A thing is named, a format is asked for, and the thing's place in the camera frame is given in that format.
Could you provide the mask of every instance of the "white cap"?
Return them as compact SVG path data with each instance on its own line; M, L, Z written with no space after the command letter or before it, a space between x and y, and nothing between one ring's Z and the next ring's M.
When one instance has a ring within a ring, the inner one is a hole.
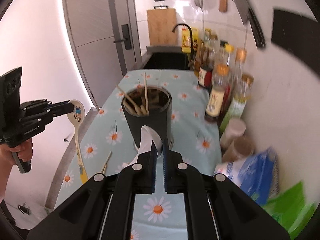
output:
M225 132L229 136L242 136L245 132L245 122L242 121L240 118L232 118L230 119Z

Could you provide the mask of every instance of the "door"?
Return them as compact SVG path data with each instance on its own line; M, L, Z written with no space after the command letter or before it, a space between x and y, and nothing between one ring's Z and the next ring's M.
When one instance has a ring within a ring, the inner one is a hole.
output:
M139 44L139 40L132 37L137 37L138 29L135 19L131 21L135 26L130 25L130 3L128 0L63 0L63 6L80 75L93 104L102 107L137 62L133 44ZM123 25L129 33L126 45Z

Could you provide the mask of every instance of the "black sink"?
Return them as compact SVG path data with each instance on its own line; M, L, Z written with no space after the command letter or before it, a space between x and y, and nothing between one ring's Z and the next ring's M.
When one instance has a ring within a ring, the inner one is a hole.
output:
M144 69L189 70L188 57L186 53L156 52L148 60Z

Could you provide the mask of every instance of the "silver rivet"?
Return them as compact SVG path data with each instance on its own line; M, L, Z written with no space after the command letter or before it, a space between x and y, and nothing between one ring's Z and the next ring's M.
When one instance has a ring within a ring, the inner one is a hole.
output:
M102 181L102 180L104 179L104 176L103 176L103 174L98 173L98 174L96 174L96 175L93 177L93 179L94 179L95 181Z
M226 176L224 176L223 174L217 174L216 175L216 180L217 181L225 181L225 179L226 179Z
M135 170L135 171L139 171L142 169L142 165L140 163L135 163L134 165L132 165L132 168Z
M186 168L188 168L188 164L186 164L186 163L179 163L178 164L178 169L185 170Z

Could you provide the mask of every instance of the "faucet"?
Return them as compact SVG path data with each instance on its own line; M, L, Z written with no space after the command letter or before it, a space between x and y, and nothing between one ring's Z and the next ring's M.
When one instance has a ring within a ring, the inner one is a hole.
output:
M193 38L192 38L192 30L190 28L190 26L188 24L185 24L185 23L178 23L175 27L173 27L172 29L172 32L174 33L176 28L179 26L179 25L184 25L185 27L187 27L190 31L190 43L191 43L191 60L194 60L194 54L195 54L195 50L193 48Z

